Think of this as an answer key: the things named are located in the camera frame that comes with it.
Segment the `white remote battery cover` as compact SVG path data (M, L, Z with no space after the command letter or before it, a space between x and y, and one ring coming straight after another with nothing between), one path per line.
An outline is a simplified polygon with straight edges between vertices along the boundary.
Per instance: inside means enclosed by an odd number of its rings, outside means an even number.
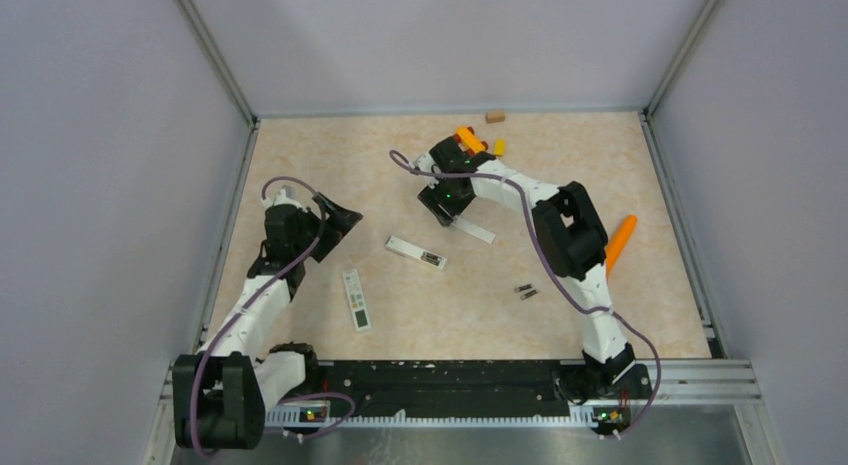
M457 217L453 221L452 226L479 240L482 240L487 244L492 244L496 237L494 233L464 219L463 217Z

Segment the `white remote control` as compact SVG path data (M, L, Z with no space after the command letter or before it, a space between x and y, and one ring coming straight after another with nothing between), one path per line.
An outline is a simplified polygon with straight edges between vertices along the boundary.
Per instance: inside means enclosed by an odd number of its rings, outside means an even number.
M431 252L429 250L426 250L426 249L424 249L420 246L414 245L414 244L412 244L412 243L410 243L406 240L403 240L399 237L396 237L394 235L391 235L387 239L387 241L385 243L385 248L387 250L395 253L395 254L402 256L402 257L405 257L405 258L410 259L412 261L415 261L417 263L424 264L428 267L431 267L431 268L434 268L434 269L437 269L437 270L443 270L445 268L446 264L447 264L447 259L445 257L438 255L434 252ZM422 255L423 252L429 252L431 254L434 254L434 255L441 257L442 258L441 264L439 266L434 266L430 263L423 261L421 259L421 255Z

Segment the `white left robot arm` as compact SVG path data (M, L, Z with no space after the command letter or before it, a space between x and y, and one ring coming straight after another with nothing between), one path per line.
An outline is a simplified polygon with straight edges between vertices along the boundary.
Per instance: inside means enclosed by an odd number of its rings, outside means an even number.
M272 325L305 278L305 262L321 262L362 220L321 193L313 208L286 190L264 197L265 238L240 297L218 331L172 368L174 432L181 448L205 455L249 450L260 442L268 411L286 400L331 397L306 343L261 353Z

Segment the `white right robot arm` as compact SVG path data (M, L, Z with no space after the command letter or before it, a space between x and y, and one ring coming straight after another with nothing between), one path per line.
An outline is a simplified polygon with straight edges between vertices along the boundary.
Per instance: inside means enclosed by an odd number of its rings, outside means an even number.
M608 288L608 234L586 188L531 178L487 152L471 154L448 137L410 164L427 179L419 201L443 226L457 221L476 199L503 205L525 220L531 243L582 324L582 356L589 389L612 397L650 381L638 364Z

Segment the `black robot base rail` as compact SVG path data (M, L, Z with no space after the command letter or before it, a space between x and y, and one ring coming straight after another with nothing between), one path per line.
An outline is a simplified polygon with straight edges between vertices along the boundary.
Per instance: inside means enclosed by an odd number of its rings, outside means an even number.
M580 360L321 362L268 415L317 428L598 426L623 429L651 397L643 364L614 384Z

